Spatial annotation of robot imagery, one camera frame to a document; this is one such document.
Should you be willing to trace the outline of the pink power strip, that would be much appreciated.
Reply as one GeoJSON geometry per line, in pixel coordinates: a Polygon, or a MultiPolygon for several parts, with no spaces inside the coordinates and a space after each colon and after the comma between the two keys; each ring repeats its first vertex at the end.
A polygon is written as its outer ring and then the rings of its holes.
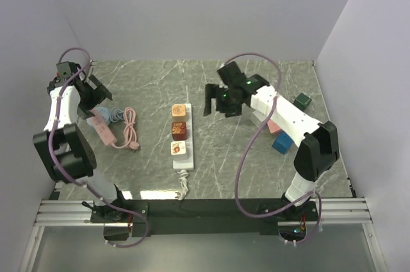
{"type": "Polygon", "coordinates": [[[91,127],[94,128],[94,131],[106,146],[115,144],[117,139],[112,133],[111,129],[108,127],[108,124],[106,123],[102,114],[96,109],[91,110],[91,112],[93,116],[87,118],[86,121],[91,127]]]}

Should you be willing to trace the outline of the dark green cube adapter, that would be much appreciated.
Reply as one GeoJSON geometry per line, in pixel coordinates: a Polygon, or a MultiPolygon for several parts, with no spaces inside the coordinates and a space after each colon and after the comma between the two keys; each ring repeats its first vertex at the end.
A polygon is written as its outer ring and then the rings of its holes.
{"type": "Polygon", "coordinates": [[[305,111],[312,99],[304,93],[300,93],[293,101],[293,105],[301,111],[305,111]]]}

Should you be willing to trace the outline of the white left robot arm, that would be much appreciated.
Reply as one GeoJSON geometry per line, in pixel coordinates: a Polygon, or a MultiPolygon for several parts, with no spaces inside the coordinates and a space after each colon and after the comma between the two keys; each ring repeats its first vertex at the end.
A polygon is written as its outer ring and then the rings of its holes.
{"type": "Polygon", "coordinates": [[[111,92],[95,77],[84,79],[83,68],[74,62],[59,62],[56,77],[49,83],[49,119],[44,130],[33,136],[33,144],[50,178],[90,191],[95,200],[91,210],[106,220],[120,222],[128,214],[121,190],[97,170],[94,151],[80,131],[80,118],[94,117],[92,110],[111,92]]]}

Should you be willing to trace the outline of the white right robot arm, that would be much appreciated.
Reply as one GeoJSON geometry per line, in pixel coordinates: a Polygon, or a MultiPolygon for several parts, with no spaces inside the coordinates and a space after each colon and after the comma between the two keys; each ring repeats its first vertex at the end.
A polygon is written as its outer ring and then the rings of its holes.
{"type": "Polygon", "coordinates": [[[218,69],[222,85],[205,85],[204,115],[211,114],[211,101],[216,110],[226,117],[240,116],[242,106],[265,116],[264,127],[269,121],[277,124],[297,146],[293,165],[295,176],[284,193],[282,215],[296,220],[304,212],[304,202],[313,194],[317,181],[340,158],[336,126],[310,117],[286,100],[266,79],[258,74],[247,77],[234,61],[218,69]]]}

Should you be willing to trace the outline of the pink cube plug adapter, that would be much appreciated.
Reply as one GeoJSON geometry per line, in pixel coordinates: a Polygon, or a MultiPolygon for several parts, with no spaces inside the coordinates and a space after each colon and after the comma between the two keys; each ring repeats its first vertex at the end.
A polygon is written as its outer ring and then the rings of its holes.
{"type": "Polygon", "coordinates": [[[278,135],[278,134],[280,134],[280,133],[283,131],[283,130],[282,130],[275,122],[273,122],[272,120],[269,120],[269,121],[267,122],[267,127],[268,127],[268,130],[269,130],[270,134],[278,135]]]}

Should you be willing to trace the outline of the blue cube plug adapter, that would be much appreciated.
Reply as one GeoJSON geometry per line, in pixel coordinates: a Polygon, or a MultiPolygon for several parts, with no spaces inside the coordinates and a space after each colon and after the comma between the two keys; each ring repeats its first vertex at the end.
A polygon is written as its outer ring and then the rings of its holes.
{"type": "Polygon", "coordinates": [[[272,144],[272,148],[280,154],[285,155],[293,144],[293,140],[285,133],[281,132],[272,144]]]}

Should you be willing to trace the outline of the light blue round socket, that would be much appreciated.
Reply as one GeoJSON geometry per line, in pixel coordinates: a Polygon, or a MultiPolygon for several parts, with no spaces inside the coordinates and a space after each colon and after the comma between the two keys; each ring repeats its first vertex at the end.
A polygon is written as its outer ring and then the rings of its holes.
{"type": "Polygon", "coordinates": [[[95,114],[99,114],[103,118],[106,125],[110,125],[111,123],[111,118],[110,118],[111,110],[110,109],[104,106],[98,106],[94,108],[94,112],[95,114]]]}

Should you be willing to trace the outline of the plain white cube adapter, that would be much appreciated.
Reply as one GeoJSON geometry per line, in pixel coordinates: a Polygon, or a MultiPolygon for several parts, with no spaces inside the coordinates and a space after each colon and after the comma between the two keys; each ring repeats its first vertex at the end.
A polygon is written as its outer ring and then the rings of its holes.
{"type": "Polygon", "coordinates": [[[263,113],[260,113],[259,111],[254,111],[250,116],[250,120],[254,125],[260,126],[262,122],[265,120],[265,116],[263,113]]]}

